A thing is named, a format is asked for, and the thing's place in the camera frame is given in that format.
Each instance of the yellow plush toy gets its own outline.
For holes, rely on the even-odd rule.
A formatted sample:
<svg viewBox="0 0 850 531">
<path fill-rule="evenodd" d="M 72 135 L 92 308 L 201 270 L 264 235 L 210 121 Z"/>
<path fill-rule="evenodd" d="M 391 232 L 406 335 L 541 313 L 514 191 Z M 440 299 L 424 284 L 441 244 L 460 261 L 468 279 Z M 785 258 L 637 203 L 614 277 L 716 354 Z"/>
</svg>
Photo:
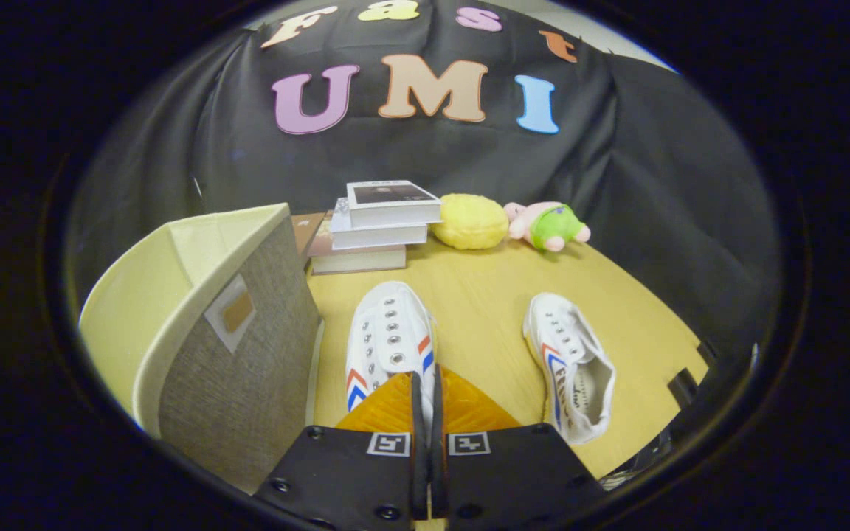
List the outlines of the yellow plush toy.
<svg viewBox="0 0 850 531">
<path fill-rule="evenodd" d="M 432 232 L 455 249 L 491 249 L 509 226 L 503 207 L 482 195 L 442 196 L 441 220 L 432 225 Z"/>
</svg>

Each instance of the sneaker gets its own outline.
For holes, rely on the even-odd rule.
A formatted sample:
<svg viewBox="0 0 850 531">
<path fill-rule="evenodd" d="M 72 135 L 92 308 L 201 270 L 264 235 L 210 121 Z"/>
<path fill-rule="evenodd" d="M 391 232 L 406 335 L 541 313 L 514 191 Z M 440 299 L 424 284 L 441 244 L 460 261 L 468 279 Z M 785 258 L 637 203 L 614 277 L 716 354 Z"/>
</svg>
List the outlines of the sneaker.
<svg viewBox="0 0 850 531">
<path fill-rule="evenodd" d="M 544 421 L 567 444 L 589 443 L 605 433 L 615 367 L 579 308 L 562 296 L 540 293 L 530 301 L 523 336 L 546 377 Z"/>
<path fill-rule="evenodd" d="M 435 354 L 432 315 L 404 282 L 383 282 L 353 314 L 347 346 L 347 410 L 354 410 L 394 374 L 421 377 L 422 416 L 432 429 Z"/>
</svg>

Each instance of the table surface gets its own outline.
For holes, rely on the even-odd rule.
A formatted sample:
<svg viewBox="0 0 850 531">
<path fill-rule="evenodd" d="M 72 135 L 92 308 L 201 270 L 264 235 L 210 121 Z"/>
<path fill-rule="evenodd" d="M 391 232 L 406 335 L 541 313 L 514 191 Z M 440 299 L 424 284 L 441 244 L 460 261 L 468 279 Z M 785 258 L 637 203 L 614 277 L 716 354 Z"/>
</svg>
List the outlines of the table surface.
<svg viewBox="0 0 850 531">
<path fill-rule="evenodd" d="M 616 366 L 612 420 L 593 442 L 573 446 L 594 477 L 613 471 L 664 429 L 678 405 L 668 382 L 685 369 L 706 373 L 699 341 L 652 292 L 592 246 L 570 243 L 541 253 L 506 240 L 488 251 L 455 251 L 429 235 L 409 246 L 405 269 L 310 275 L 326 322 L 314 422 L 347 414 L 345 345 L 356 306 L 373 286 L 402 281 L 435 316 L 435 359 L 492 397 L 517 421 L 539 423 L 546 386 L 522 336 L 534 295 L 549 291 L 579 306 Z"/>
</svg>

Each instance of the letter i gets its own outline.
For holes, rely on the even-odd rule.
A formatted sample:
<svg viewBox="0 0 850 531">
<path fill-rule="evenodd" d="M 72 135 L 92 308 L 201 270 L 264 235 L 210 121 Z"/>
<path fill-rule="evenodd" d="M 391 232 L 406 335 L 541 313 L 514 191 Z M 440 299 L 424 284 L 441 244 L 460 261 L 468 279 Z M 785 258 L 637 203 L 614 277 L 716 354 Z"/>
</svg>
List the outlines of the letter i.
<svg viewBox="0 0 850 531">
<path fill-rule="evenodd" d="M 556 87 L 550 81 L 530 75 L 517 75 L 515 80 L 523 87 L 523 117 L 517 118 L 516 123 L 525 130 L 546 134 L 559 132 L 559 125 L 553 123 L 553 106 L 550 104 L 550 93 Z"/>
</svg>

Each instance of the plush toy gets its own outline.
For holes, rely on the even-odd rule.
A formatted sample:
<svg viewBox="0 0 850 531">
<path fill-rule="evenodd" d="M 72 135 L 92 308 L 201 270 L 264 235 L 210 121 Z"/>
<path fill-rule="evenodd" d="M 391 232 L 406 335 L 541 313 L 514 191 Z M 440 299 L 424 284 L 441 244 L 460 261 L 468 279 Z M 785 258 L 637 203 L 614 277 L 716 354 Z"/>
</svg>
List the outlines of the plush toy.
<svg viewBox="0 0 850 531">
<path fill-rule="evenodd" d="M 592 235 L 564 203 L 548 201 L 527 207 L 507 203 L 503 209 L 510 219 L 510 238 L 523 238 L 540 251 L 562 251 L 567 241 L 586 243 Z"/>
<path fill-rule="evenodd" d="M 503 208 L 482 195 L 443 195 L 441 221 L 432 224 L 432 232 L 455 249 L 491 249 L 507 235 Z"/>
</svg>

